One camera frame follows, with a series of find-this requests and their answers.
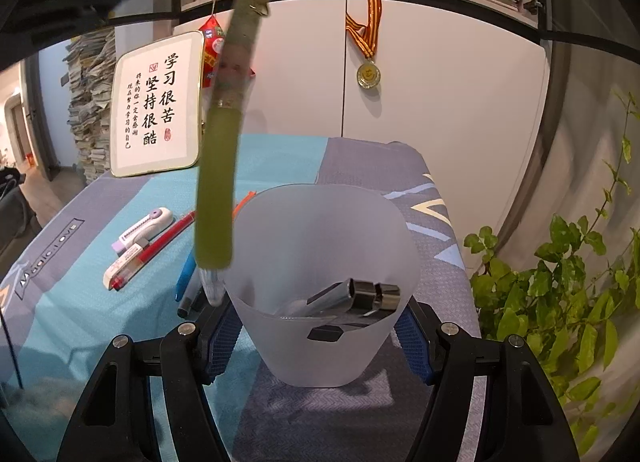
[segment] table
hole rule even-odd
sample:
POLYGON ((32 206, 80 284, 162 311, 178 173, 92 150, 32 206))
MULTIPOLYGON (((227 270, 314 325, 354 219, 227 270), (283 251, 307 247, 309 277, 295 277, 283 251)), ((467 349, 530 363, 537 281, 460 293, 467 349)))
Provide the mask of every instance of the table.
MULTIPOLYGON (((106 174, 42 230, 0 284, 0 302, 26 391, 5 410, 40 460, 54 460, 68 417, 108 342, 163 336, 180 323, 173 298, 193 244, 188 229, 123 290, 102 276, 115 260, 111 243, 157 206, 176 216, 194 207, 197 168, 133 178, 106 174)), ((378 191, 405 216, 418 248, 415 297, 441 320, 478 336, 478 318, 446 209, 422 157, 399 142, 243 135, 236 199, 283 184, 350 184, 378 191)), ((16 386, 5 337, 0 381, 16 386)), ((226 372, 206 387, 225 447, 237 461, 402 461, 430 389, 409 371, 392 334, 363 375, 341 388, 293 388, 278 381, 243 330, 226 372)), ((471 461, 482 418, 476 379, 460 460, 471 461)), ((161 381, 152 378, 162 458, 176 460, 161 381)))

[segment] pen holder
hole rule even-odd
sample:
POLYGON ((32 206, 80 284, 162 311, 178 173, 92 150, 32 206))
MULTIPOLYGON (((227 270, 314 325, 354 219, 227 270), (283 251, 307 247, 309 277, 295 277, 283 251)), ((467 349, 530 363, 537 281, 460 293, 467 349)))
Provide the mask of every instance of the pen holder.
POLYGON ((356 379, 391 332, 420 279, 417 250, 396 206, 346 185, 287 185, 256 195, 238 213, 233 261, 219 272, 242 324, 271 372, 293 386, 356 379), (276 315, 347 278, 397 285, 398 310, 334 342, 309 339, 332 318, 276 315))

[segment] medal ribbon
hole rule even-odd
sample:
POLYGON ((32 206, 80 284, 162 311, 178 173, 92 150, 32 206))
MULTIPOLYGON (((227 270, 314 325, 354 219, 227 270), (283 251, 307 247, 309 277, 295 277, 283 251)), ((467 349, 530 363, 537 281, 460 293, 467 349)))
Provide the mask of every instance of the medal ribbon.
POLYGON ((346 16, 346 30, 353 42, 364 54, 366 59, 373 59, 378 47, 378 29, 380 28, 380 18, 382 17, 382 0, 367 0, 369 7, 369 19, 367 25, 357 23, 351 16, 346 16))

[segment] tablecloth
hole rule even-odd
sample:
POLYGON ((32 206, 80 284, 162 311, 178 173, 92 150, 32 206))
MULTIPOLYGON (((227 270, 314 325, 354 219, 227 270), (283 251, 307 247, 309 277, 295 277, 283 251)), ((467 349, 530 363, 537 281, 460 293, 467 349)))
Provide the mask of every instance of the tablecloth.
MULTIPOLYGON (((197 168, 122 179, 104 175, 60 211, 0 284, 26 387, 22 407, 5 412, 39 460, 54 460, 75 399, 114 336, 143 340, 163 336, 180 323, 173 291, 193 243, 192 228, 122 291, 107 291, 102 276, 115 260, 111 243, 151 209, 165 206, 176 216, 193 209, 196 179, 197 168), (52 388, 48 394, 46 387, 52 388), (54 398, 56 391, 64 397, 54 398)), ((392 200, 420 254, 415 297, 428 302, 441 320, 479 335, 444 202, 413 148, 346 138, 241 137, 238 200, 249 190, 314 182, 365 187, 392 200)), ((16 385, 1 335, 0 381, 16 385)), ((275 379, 243 330, 226 372, 206 386, 206 395, 233 460, 393 462, 406 457, 430 389, 409 371, 393 334, 356 381, 311 389, 275 379)), ((475 455, 483 395, 478 378, 463 461, 475 455)), ((152 378, 152 397, 162 458, 176 460, 157 378, 152 378)))

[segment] white cabinet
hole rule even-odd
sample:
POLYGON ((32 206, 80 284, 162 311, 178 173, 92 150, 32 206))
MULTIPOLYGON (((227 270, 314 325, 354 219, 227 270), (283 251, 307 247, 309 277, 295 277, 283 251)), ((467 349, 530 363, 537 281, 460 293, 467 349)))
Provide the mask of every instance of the white cabinet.
MULTIPOLYGON (((420 152, 460 242, 483 225, 497 231, 538 132, 548 78, 544 49, 455 12, 382 4, 376 55, 382 80, 375 91, 357 84, 364 58, 347 42, 343 135, 399 140, 420 152)), ((366 23, 366 0, 348 0, 347 7, 366 23)))
MULTIPOLYGON (((244 132, 340 136, 345 7, 346 0, 270 4, 255 45, 244 132)), ((230 11, 216 18, 226 30, 230 11)), ((206 19, 179 25, 174 34, 197 30, 206 19)))

